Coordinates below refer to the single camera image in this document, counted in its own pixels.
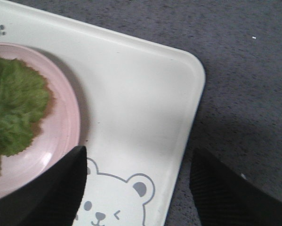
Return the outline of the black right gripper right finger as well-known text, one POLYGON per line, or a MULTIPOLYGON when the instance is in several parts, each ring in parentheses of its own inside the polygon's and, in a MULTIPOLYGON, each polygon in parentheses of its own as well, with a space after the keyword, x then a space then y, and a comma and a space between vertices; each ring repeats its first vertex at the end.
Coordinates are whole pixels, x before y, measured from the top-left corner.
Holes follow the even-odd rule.
POLYGON ((190 189, 203 226, 282 226, 282 202, 206 149, 193 152, 190 189))

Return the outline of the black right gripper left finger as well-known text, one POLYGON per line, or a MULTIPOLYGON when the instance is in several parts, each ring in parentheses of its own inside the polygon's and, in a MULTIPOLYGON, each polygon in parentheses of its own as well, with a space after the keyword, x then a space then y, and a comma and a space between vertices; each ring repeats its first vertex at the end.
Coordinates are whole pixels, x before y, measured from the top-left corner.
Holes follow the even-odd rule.
POLYGON ((70 226, 87 179, 87 151, 76 146, 25 186, 0 198, 0 226, 70 226))

